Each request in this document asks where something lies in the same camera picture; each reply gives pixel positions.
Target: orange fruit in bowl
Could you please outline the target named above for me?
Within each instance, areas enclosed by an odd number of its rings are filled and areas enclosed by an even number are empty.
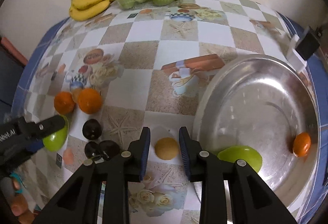
[[[311,146],[311,138],[307,132],[302,132],[296,136],[293,143],[293,153],[297,157],[306,156]]]

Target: screw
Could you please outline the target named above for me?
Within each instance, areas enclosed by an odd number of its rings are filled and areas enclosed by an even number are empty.
[[[237,160],[237,164],[241,167],[245,167],[246,166],[246,161],[245,160]]]
[[[93,161],[89,158],[87,160],[83,161],[83,165],[85,165],[85,166],[90,166],[90,165],[92,165],[92,163],[93,163]]]
[[[121,156],[122,157],[129,157],[129,156],[131,156],[131,152],[130,151],[124,151],[124,152],[121,153]]]
[[[200,152],[199,152],[199,155],[200,155],[201,157],[208,157],[210,154],[209,154],[207,151],[200,151]]]

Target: robotic claw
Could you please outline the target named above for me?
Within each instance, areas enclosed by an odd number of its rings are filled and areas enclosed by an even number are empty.
[[[26,147],[63,128],[61,116],[40,123],[26,123],[18,118],[0,127],[0,179],[9,175],[33,153]],[[191,182],[202,181],[200,224],[226,224],[227,210],[224,180],[229,183],[232,219],[236,224],[296,224],[295,219],[244,161],[229,163],[203,151],[199,142],[191,140],[186,127],[179,130],[179,144],[185,173]],[[139,140],[131,142],[127,151],[109,161],[95,164],[85,160],[53,196],[34,224],[96,224],[102,181],[116,188],[106,189],[103,223],[129,224],[127,183],[140,182],[146,172],[150,146],[150,129],[144,127]],[[2,223],[18,224],[2,192]]]

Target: tangerine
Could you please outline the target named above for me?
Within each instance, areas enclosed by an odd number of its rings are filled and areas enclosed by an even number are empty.
[[[75,107],[70,92],[59,92],[54,99],[55,110],[62,115],[70,113]]]
[[[96,90],[86,88],[78,96],[78,105],[84,113],[94,114],[101,109],[102,99]]]
[[[293,153],[295,156],[306,156],[311,146],[311,138],[307,132],[302,132],[296,136],[293,143]]]

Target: banana bunch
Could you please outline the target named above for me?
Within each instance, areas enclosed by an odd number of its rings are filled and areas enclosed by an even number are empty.
[[[69,15],[76,21],[95,17],[109,7],[114,0],[71,0]]]

